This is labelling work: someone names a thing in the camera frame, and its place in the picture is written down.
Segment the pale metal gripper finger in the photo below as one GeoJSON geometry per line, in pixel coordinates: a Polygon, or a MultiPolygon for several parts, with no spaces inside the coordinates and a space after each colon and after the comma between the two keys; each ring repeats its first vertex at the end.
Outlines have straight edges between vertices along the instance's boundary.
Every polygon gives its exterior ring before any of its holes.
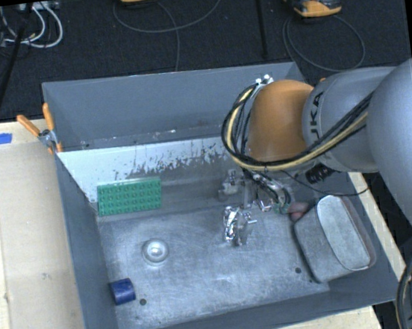
{"type": "Polygon", "coordinates": [[[238,169],[229,169],[218,189],[218,200],[225,201],[231,196],[241,193],[244,185],[245,177],[243,172],[238,169]]]}
{"type": "Polygon", "coordinates": [[[224,240],[233,246],[245,245],[258,220],[251,211],[238,206],[227,206],[223,212],[224,240]]]}

